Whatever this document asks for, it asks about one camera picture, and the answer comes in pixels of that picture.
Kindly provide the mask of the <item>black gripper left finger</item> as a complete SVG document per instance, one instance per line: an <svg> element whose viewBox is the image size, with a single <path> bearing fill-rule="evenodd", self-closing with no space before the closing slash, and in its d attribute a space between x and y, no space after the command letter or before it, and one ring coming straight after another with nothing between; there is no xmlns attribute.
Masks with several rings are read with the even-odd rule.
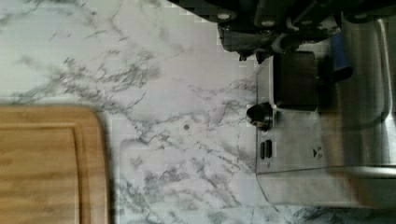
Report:
<svg viewBox="0 0 396 224"><path fill-rule="evenodd" d="M252 24L219 24L219 40L226 51L236 52L240 61L255 56L258 62L264 62L274 55L273 42L279 32L260 28Z"/></svg>

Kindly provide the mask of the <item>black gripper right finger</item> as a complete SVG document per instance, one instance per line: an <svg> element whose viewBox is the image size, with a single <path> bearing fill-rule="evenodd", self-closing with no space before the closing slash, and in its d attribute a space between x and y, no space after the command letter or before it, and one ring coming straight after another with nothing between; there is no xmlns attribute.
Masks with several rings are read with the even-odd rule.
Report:
<svg viewBox="0 0 396 224"><path fill-rule="evenodd" d="M287 26L277 27L275 24L266 22L262 34L269 41L255 51L258 64L275 54L282 54L297 50L303 44L313 44L328 39L340 32L340 27L334 24L332 27L320 25L319 27L307 27L300 29Z"/></svg>

